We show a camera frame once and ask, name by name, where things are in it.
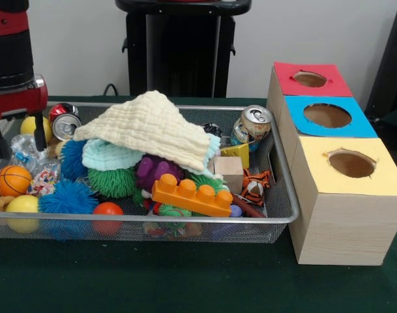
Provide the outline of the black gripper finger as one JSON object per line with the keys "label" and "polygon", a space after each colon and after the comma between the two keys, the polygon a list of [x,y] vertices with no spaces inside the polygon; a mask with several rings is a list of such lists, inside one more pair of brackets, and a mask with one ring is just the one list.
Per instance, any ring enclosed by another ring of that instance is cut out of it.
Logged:
{"label": "black gripper finger", "polygon": [[[0,120],[0,126],[5,128],[8,126],[8,120]],[[3,137],[2,130],[0,128],[0,156],[2,159],[8,160],[10,158],[10,145],[7,143],[6,139]]]}
{"label": "black gripper finger", "polygon": [[45,131],[44,131],[44,117],[41,112],[34,115],[35,117],[35,144],[38,151],[43,151],[47,148]]}

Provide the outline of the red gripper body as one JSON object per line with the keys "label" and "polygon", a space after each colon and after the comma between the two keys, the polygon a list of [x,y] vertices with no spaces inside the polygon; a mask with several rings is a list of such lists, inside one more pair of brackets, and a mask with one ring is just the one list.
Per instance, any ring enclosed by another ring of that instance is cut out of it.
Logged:
{"label": "red gripper body", "polygon": [[48,89],[45,83],[28,88],[27,85],[0,85],[0,120],[17,113],[35,114],[47,106]]}

